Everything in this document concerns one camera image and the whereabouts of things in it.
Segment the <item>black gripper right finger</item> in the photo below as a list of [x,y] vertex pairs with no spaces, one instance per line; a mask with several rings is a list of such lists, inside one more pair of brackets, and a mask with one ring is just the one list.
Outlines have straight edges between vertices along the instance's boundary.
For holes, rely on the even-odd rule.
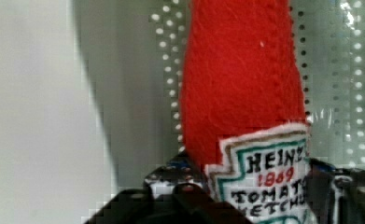
[[365,170],[310,160],[307,202],[317,224],[365,224]]

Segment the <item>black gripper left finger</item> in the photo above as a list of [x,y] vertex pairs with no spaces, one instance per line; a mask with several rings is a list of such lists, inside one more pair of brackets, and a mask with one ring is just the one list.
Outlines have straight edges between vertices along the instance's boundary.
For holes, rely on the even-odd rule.
[[229,203],[207,193],[204,175],[182,152],[126,189],[84,224],[252,224]]

